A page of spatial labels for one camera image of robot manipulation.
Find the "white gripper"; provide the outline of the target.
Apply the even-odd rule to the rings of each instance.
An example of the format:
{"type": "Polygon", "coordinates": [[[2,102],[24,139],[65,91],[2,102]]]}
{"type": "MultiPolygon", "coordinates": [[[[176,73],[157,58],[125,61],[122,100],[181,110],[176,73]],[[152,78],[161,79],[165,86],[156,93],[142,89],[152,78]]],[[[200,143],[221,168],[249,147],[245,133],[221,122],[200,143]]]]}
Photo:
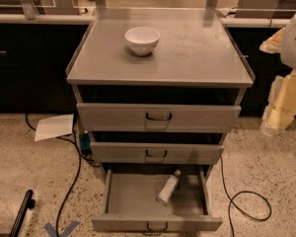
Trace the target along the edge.
{"type": "Polygon", "coordinates": [[[283,132],[296,117],[296,70],[276,76],[271,84],[260,131],[267,136],[283,132]]]}

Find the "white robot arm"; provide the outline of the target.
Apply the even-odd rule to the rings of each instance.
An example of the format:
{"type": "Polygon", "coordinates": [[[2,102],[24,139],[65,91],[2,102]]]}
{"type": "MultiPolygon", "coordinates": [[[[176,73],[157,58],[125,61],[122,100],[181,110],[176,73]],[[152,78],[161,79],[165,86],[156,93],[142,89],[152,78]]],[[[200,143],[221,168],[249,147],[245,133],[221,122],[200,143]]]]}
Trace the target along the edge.
{"type": "Polygon", "coordinates": [[[284,131],[296,117],[296,14],[259,49],[266,53],[279,53],[281,62],[292,69],[285,77],[275,77],[262,115],[260,131],[274,136],[284,131]]]}

